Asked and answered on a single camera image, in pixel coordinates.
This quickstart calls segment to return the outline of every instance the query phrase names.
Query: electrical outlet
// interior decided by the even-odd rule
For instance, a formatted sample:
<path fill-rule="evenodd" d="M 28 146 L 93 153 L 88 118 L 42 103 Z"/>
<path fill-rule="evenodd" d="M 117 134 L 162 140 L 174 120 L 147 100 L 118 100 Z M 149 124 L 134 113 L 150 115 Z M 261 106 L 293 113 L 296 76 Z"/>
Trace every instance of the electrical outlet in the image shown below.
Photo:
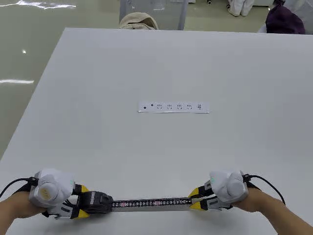
<path fill-rule="evenodd" d="M 139 113 L 197 113 L 208 114 L 208 102 L 155 102 L 142 101 L 138 106 Z"/>

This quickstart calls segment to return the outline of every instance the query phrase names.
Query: floor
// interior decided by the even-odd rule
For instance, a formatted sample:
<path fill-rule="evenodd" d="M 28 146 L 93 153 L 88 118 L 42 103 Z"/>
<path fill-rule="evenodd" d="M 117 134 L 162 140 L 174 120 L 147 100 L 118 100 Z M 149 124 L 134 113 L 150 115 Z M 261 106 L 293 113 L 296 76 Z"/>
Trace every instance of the floor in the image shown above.
<path fill-rule="evenodd" d="M 185 30 L 256 32 L 267 7 L 233 17 L 226 0 L 188 5 Z M 118 0 L 1 0 L 0 158 L 65 27 L 117 28 Z"/>

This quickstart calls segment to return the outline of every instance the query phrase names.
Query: person in background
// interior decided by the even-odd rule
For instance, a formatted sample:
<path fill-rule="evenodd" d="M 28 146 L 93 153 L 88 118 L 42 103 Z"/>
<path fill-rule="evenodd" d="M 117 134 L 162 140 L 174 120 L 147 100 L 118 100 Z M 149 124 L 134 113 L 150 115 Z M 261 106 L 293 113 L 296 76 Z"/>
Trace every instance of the person in background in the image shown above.
<path fill-rule="evenodd" d="M 17 218 L 28 218 L 44 212 L 28 200 L 28 192 L 17 192 L 0 202 L 0 235 L 4 235 Z M 279 235 L 313 235 L 313 227 L 289 211 L 279 200 L 250 188 L 246 199 L 233 204 L 247 212 L 260 212 Z"/>
<path fill-rule="evenodd" d="M 227 10 L 233 16 L 247 16 L 251 10 L 254 0 L 228 0 Z"/>

